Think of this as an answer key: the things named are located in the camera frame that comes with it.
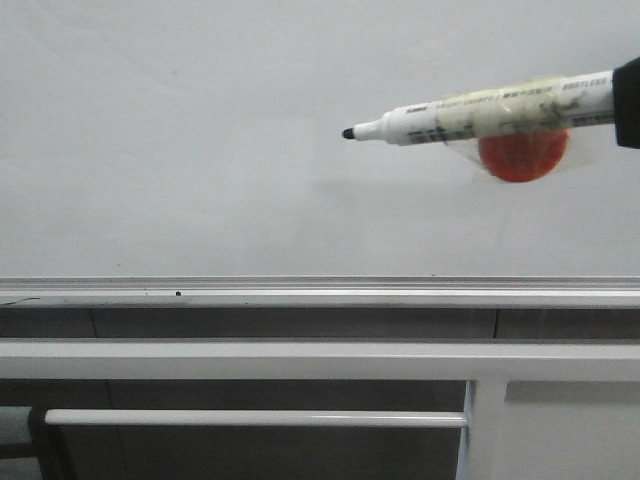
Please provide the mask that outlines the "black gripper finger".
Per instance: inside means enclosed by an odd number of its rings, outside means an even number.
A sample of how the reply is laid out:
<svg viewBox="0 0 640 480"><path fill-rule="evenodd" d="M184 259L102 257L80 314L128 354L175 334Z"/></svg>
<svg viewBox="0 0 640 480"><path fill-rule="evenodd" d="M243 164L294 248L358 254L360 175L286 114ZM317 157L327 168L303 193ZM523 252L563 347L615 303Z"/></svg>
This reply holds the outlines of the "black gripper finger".
<svg viewBox="0 0 640 480"><path fill-rule="evenodd" d="M640 58L616 68L612 76L616 142L625 148L640 146Z"/></svg>

